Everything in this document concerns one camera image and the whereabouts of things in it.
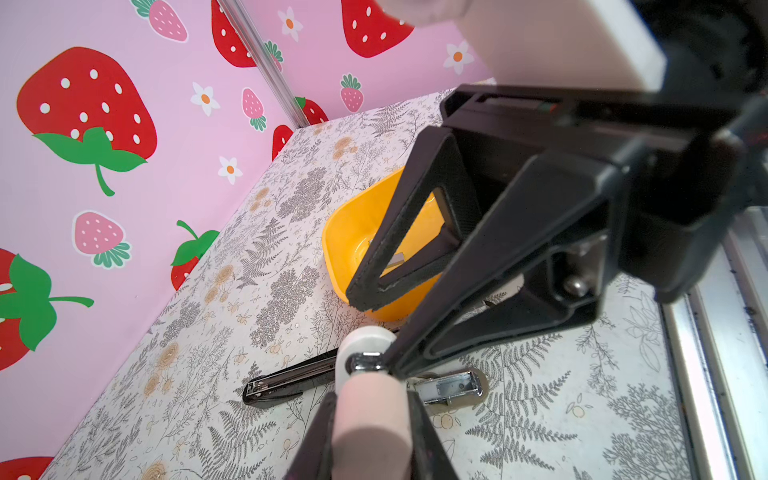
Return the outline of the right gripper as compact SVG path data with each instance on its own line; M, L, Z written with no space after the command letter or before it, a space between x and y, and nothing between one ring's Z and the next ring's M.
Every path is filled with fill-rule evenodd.
M392 376L591 323L619 272L676 297L766 205L766 4L629 7L666 56L657 92L515 82L443 101L457 250L385 352Z

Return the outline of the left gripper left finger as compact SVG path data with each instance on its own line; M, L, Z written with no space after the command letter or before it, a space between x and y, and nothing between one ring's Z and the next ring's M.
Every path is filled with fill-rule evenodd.
M329 392L299 446L285 480L330 480L332 477L332 433L337 395Z

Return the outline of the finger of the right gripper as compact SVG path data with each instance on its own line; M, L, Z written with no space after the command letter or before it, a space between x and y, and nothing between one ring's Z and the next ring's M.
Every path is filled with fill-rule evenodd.
M347 290L351 306L384 307L440 274L480 221L476 188L449 128L417 137Z

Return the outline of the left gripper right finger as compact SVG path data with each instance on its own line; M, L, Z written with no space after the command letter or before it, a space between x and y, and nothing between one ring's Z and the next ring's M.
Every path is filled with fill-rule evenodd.
M412 480L458 480L459 477L416 392L408 392L413 453Z

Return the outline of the black stapler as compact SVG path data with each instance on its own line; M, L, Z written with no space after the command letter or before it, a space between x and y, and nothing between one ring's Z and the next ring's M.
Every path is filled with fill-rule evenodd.
M247 406L268 409L334 381L338 350L333 349L280 371L249 380L242 392Z

